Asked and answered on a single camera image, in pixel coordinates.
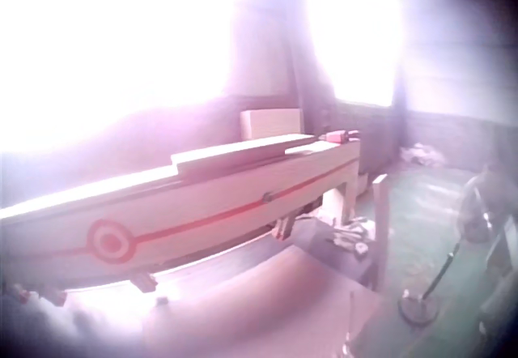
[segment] fan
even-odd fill
[[[415,295],[408,289],[403,292],[403,296],[398,302],[399,312],[409,324],[427,326],[439,315],[439,303],[431,294],[452,265],[462,241],[466,239],[469,242],[482,243],[495,236],[490,211],[479,190],[479,186],[486,182],[488,173],[489,171],[485,169],[481,174],[469,180],[462,190],[461,209],[456,225],[460,232],[460,239],[453,250],[448,253],[439,274],[423,294]]]

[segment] concrete wall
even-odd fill
[[[408,144],[457,168],[518,158],[518,40],[505,0],[404,0]]]

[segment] target logo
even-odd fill
[[[131,232],[118,222],[97,220],[88,231],[87,245],[99,259],[108,263],[128,262],[137,249]]]

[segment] bright window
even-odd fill
[[[402,41],[397,0],[308,0],[308,20],[335,96],[390,106]]]
[[[227,82],[235,0],[0,0],[0,150],[72,143]]]

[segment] wooden panel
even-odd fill
[[[180,176],[218,172],[285,156],[287,149],[317,140],[312,135],[289,134],[187,151],[171,156]]]
[[[378,296],[290,247],[203,296],[157,307],[145,343],[154,358],[331,357],[348,331],[350,291],[354,338]]]
[[[377,280],[374,288],[377,292],[381,292],[384,288],[384,277],[389,259],[390,206],[387,175],[378,176],[372,182],[372,188],[374,190],[375,245],[378,263]]]
[[[243,139],[259,139],[302,132],[299,109],[262,109],[241,113]]]

